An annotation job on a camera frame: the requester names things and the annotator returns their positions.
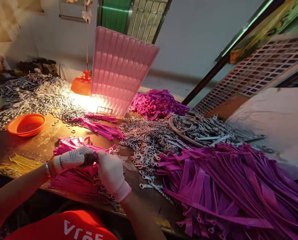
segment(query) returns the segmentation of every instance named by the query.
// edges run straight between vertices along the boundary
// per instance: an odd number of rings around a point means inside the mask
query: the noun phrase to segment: gloved hand
[[[54,169],[56,172],[60,172],[66,168],[78,167],[85,162],[85,154],[93,154],[94,152],[94,150],[83,146],[56,156],[53,158]]]
[[[122,202],[131,193],[131,187],[125,181],[121,160],[116,155],[104,151],[98,151],[97,154],[99,177],[103,185],[118,202]]]

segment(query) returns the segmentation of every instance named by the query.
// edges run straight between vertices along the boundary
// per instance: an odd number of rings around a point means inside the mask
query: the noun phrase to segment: wall
[[[89,67],[92,63],[96,6],[93,20],[85,25],[59,17],[57,0],[42,0],[45,13],[17,9],[10,1],[20,23],[20,37],[12,43],[0,44],[3,54],[13,67],[19,60],[45,57],[64,64],[62,77],[68,81],[81,74],[86,62],[86,41],[89,45]],[[168,89],[182,101],[215,64],[214,59],[244,26],[263,0],[173,0],[158,35],[160,53],[143,82],[140,91]],[[80,16],[82,7],[62,4],[62,13]],[[230,70],[227,65],[190,103],[194,107]]]
[[[86,42],[88,42],[89,67],[92,67],[95,29],[97,26],[97,1],[92,6],[93,19],[91,24],[63,20],[59,17],[58,0],[41,0],[44,13],[24,11],[17,8],[17,1],[9,1],[15,11],[20,25],[14,34],[9,30],[13,39],[11,43],[0,44],[2,54],[13,68],[20,60],[31,60],[32,57],[45,57],[61,63],[62,77],[71,82],[80,76],[86,67]],[[83,6],[61,4],[61,13],[81,17]]]
[[[143,90],[167,88],[182,101],[263,0],[173,0],[158,35],[161,50]],[[225,66],[190,103],[194,107],[233,68]]]

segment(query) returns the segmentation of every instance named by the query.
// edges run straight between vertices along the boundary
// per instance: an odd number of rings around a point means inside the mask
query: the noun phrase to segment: wooden workbench
[[[40,163],[48,161],[53,156],[53,149],[59,145],[59,137],[82,136],[84,139],[90,136],[93,144],[102,148],[110,148],[114,143],[118,145],[120,142],[117,138],[113,141],[109,141],[103,136],[94,134],[90,130],[78,126],[70,127],[69,129],[66,127],[66,124],[62,122],[52,126],[51,124],[56,120],[56,118],[49,114],[46,117],[44,130],[38,135],[28,138],[12,135],[8,131],[0,131],[0,174],[11,178],[19,176],[19,173],[15,172],[12,168],[14,162],[10,161],[17,155]],[[117,124],[107,123],[106,121],[102,121],[102,123],[109,126],[117,126],[121,121]],[[133,150],[131,148],[128,147],[127,149],[120,150],[120,155],[127,156],[129,164],[132,164],[130,156],[133,155]],[[142,179],[139,172],[135,171],[136,169],[133,171],[128,170],[126,167],[124,167],[124,169],[126,171],[126,181],[131,186],[133,192],[141,198],[144,206],[155,216],[156,222],[161,226],[162,230],[179,237],[185,237],[184,230],[176,225],[177,221],[184,219],[181,209],[172,206],[154,189],[140,189],[139,184],[147,184],[147,181]],[[105,211],[115,212],[111,205],[104,204],[98,198],[49,189],[47,184],[43,185],[42,189]],[[125,216],[123,210],[120,210],[117,214]]]

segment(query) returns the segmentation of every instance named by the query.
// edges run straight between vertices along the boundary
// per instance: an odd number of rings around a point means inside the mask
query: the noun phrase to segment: pink plastic tray
[[[124,117],[160,48],[104,27],[97,27],[91,97],[99,107]]]

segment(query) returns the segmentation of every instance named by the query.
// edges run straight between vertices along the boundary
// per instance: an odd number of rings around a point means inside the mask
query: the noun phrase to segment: green metal panel
[[[102,26],[124,34],[131,0],[103,0]]]

